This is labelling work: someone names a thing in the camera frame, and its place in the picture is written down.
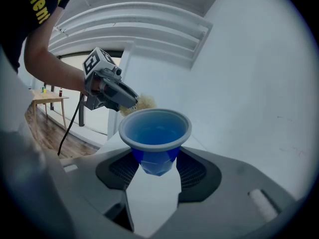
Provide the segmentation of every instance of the yellow sponge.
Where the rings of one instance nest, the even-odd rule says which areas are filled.
[[[129,115],[135,111],[139,111],[139,110],[143,110],[143,109],[150,109],[150,108],[156,108],[156,104],[155,104],[154,99],[150,96],[146,96],[146,95],[141,94],[138,97],[138,102],[133,107],[126,108],[124,106],[120,106],[120,113],[124,117],[126,117],[127,115]]]

